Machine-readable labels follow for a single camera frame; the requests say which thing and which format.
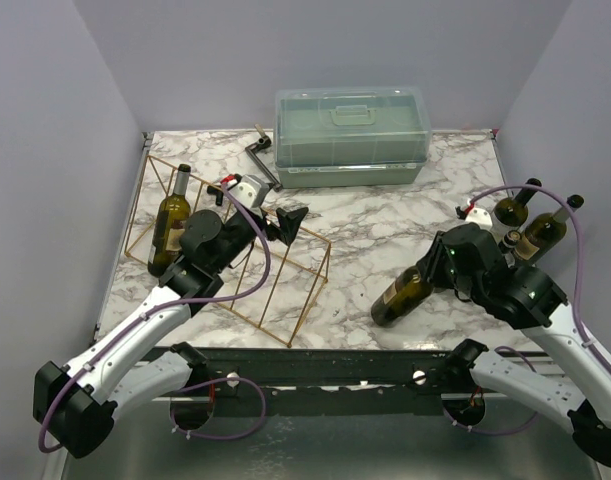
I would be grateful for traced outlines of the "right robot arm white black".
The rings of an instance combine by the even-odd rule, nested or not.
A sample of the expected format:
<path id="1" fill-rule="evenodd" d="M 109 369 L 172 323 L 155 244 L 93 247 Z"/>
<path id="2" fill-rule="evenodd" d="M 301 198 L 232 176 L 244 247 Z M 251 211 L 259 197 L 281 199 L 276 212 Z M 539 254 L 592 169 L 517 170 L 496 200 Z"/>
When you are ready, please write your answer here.
<path id="1" fill-rule="evenodd" d="M 447 384 L 504 394 L 557 423 L 596 462 L 611 468 L 611 354 L 576 318 L 561 288 L 542 270 L 508 266 L 492 235 L 474 223 L 436 234 L 417 266 L 439 289 L 464 290 L 494 318 L 536 343 L 564 382 L 515 366 L 466 339 L 447 357 Z"/>

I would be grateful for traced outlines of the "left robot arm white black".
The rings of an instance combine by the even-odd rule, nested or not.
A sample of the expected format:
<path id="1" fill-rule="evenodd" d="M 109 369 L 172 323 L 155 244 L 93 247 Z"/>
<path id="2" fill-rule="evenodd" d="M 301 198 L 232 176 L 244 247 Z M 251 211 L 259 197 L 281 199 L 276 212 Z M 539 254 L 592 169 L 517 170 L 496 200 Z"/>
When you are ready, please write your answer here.
<path id="1" fill-rule="evenodd" d="M 39 449 L 55 448 L 83 458 L 109 436 L 127 411 L 172 391 L 199 393 L 207 380 L 205 360 L 186 343 L 145 366 L 138 363 L 159 340 L 207 303 L 223 301 L 221 272 L 259 241 L 291 245 L 309 210 L 278 209 L 277 223 L 240 208 L 223 221 L 213 210 L 192 214 L 180 237 L 181 253 L 142 303 L 101 341 L 59 366 L 46 362 L 34 378 L 34 419 Z"/>

